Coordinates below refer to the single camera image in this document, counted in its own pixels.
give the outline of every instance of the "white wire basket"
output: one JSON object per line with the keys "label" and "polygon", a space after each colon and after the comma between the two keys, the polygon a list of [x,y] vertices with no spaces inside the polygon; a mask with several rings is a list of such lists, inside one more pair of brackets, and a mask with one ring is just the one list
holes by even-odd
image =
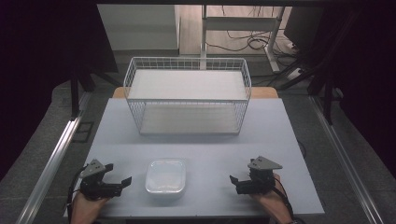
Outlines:
{"label": "white wire basket", "polygon": [[141,134],[239,134],[251,94],[240,58],[132,58],[123,85]]}

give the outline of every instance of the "gray floor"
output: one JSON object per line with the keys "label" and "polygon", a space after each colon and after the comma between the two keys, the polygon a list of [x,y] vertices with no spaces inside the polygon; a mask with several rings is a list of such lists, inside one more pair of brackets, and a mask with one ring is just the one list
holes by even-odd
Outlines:
{"label": "gray floor", "polygon": [[[266,64],[263,58],[247,57],[247,60],[253,64],[249,69],[250,73],[259,74],[265,70],[265,66],[254,66],[254,63]],[[126,67],[125,63],[119,64],[121,74],[124,74]],[[113,74],[112,76],[123,80],[123,75]],[[67,223],[63,218],[67,188],[73,174],[86,159],[94,133],[106,107],[106,101],[115,90],[115,87],[102,79],[96,76],[92,77],[95,80],[96,89],[89,102],[89,110],[84,115],[83,124],[81,124],[82,129],[92,125],[92,132],[76,134],[75,140],[78,142],[72,143],[67,150],[34,223]],[[265,79],[265,77],[253,77],[252,79]],[[305,92],[304,86],[308,82],[309,80],[279,93],[290,117],[296,138],[304,144],[304,147],[301,147],[306,154],[305,161],[326,213],[323,216],[303,217],[303,219],[306,223],[369,223]],[[0,183],[0,202],[2,204],[0,223],[15,223],[17,220],[70,118],[69,84],[64,83],[57,87],[53,91],[52,99],[47,115],[31,141]],[[396,223],[395,179],[359,132],[351,125],[337,102],[333,103],[332,115],[333,126],[345,144],[347,153],[361,175],[365,186],[374,198],[384,223]],[[205,219],[200,221],[201,223],[215,221],[216,223],[246,223],[243,219]],[[124,220],[103,220],[103,223],[124,223]],[[135,220],[133,223],[154,223],[154,221]]]}

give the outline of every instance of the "white tabletop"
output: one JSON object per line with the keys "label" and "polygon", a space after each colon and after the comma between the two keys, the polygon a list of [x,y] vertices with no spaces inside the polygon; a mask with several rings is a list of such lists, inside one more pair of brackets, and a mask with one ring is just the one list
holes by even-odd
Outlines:
{"label": "white tabletop", "polygon": [[[238,195],[229,175],[248,180],[248,163],[258,156],[283,166],[276,170],[294,213],[324,213],[288,115],[280,99],[250,100],[239,135],[140,135],[124,99],[110,99],[86,162],[114,163],[104,181],[132,185],[110,200],[103,217],[256,217],[264,215],[247,195]],[[185,194],[159,203],[145,189],[151,161],[186,162]]]}

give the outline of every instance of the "metal wire mesh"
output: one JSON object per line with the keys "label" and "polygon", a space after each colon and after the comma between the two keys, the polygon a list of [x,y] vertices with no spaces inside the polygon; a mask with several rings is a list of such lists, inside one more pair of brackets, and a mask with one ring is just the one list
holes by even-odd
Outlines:
{"label": "metal wire mesh", "polygon": [[[240,72],[245,92],[244,100],[185,99],[183,95],[173,99],[135,99],[130,95],[138,70],[202,71],[203,63],[205,71]],[[124,90],[140,133],[239,134],[248,107],[251,83],[244,59],[132,58],[124,79]]]}

